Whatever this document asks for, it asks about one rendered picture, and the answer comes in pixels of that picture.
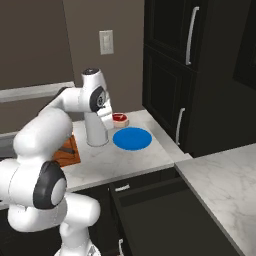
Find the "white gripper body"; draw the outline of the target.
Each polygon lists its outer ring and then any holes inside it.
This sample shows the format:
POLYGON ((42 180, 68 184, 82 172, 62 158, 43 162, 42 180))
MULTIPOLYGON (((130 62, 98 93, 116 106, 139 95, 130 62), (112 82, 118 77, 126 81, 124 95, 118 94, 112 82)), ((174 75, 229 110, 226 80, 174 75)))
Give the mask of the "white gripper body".
POLYGON ((97 112, 97 114, 107 130, 111 130, 114 128, 112 116, 113 112, 110 105, 105 104, 104 107, 97 112))

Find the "black cupboard door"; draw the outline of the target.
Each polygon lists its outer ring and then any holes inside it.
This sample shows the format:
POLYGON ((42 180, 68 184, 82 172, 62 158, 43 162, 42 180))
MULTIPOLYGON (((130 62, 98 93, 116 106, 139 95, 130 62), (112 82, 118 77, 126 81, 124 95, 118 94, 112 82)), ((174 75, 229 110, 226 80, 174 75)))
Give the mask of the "black cupboard door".
POLYGON ((196 70, 203 15, 207 0, 145 0, 144 44, 196 70), (191 14, 199 6, 194 24, 191 65, 185 64, 191 14))
POLYGON ((177 145, 183 152, 188 152, 194 78, 193 71, 149 46, 144 47, 142 105, 174 142, 180 109, 186 109, 177 145))

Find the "black base cupboard front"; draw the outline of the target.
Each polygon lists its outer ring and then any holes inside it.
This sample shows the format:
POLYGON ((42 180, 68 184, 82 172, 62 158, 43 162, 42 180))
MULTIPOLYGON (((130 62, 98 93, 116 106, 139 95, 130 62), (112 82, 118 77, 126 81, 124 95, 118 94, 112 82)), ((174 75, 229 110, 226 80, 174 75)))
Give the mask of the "black base cupboard front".
POLYGON ((118 254, 117 235, 110 211, 108 187, 101 185, 78 190, 77 194, 87 195, 99 201, 101 214, 98 221, 89 228, 90 237, 102 256, 116 256, 118 254))

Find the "grey wall ledge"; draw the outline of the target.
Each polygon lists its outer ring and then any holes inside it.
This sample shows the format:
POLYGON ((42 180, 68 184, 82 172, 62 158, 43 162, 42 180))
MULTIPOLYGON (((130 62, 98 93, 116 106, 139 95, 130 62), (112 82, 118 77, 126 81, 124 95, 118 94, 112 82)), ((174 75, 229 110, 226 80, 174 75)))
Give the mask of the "grey wall ledge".
POLYGON ((70 82, 0 90, 0 103, 54 96, 63 87, 74 87, 70 82))

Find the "white wall switch plate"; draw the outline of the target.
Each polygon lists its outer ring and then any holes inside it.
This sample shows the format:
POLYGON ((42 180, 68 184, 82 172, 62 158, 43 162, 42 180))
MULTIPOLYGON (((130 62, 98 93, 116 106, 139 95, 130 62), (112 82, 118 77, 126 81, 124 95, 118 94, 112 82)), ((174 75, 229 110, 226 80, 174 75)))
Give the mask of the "white wall switch plate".
POLYGON ((99 32, 100 40, 100 53, 102 55, 113 54, 114 44, 113 44, 113 31, 106 30, 99 32))

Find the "blue round plate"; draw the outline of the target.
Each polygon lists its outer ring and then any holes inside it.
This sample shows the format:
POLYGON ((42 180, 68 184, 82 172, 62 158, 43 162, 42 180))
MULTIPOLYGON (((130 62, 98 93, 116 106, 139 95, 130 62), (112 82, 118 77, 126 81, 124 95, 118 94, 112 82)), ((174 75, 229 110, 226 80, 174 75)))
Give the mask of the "blue round plate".
POLYGON ((126 127, 118 130, 112 137, 113 143, 128 151, 142 150, 152 142, 152 135, 138 127, 126 127))

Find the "orange wooden cutting board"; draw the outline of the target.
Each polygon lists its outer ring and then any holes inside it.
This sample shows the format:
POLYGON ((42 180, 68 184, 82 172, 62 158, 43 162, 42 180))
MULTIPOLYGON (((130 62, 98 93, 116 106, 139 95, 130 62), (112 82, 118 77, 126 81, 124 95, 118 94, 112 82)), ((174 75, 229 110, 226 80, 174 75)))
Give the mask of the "orange wooden cutting board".
POLYGON ((53 159, 61 167, 78 164, 81 162, 75 136, 72 135, 64 144, 54 153, 53 159))

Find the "black tall cupboard body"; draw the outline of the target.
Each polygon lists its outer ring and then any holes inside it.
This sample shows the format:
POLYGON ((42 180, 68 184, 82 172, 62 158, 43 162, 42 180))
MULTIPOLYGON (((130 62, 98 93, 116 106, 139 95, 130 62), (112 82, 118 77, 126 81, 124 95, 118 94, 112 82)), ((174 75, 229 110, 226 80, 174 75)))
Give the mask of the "black tall cupboard body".
POLYGON ((195 157, 256 143, 256 91, 233 79, 252 0, 211 0, 193 128, 195 157))

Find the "black open drawer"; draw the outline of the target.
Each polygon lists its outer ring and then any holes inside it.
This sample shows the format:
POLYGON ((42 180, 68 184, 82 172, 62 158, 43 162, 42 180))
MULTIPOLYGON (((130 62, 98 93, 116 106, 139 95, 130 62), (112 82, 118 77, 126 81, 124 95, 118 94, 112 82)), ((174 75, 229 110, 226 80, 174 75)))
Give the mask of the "black open drawer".
POLYGON ((125 256, 240 256, 173 167, 113 182, 109 193, 125 256))

